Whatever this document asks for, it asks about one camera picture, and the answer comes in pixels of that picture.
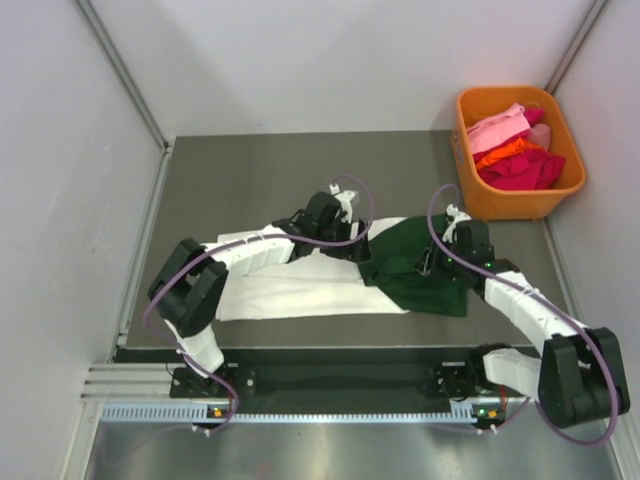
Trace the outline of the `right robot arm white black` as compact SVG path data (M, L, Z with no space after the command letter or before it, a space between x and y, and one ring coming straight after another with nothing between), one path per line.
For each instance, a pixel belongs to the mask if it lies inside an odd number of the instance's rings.
M478 347L466 374L487 396L502 384L533 399L545 420L565 429L629 412L631 401L619 341L590 328L534 288L509 260L498 259L487 225L465 213L431 217L421 270L459 281L520 330L534 357L503 344Z

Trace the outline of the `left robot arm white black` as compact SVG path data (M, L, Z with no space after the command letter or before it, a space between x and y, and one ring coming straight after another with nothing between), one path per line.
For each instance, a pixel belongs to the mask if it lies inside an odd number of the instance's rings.
M312 196L306 207L238 240L205 246L187 238L175 247L148 290L143 318L157 311L173 334L177 351L193 372L192 384L205 396L226 387L224 355L211 327L229 279L287 265L318 250L336 259L359 261L368 253L369 222L353 220L354 190L336 184Z

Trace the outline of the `white and green t shirt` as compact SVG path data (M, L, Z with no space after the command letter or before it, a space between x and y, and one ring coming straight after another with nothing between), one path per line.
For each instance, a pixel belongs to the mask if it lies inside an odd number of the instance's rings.
M318 252L227 281L215 318L268 320L356 314L428 313L464 317L468 287L458 277L423 272L432 246L422 217L376 220L371 258L352 263Z

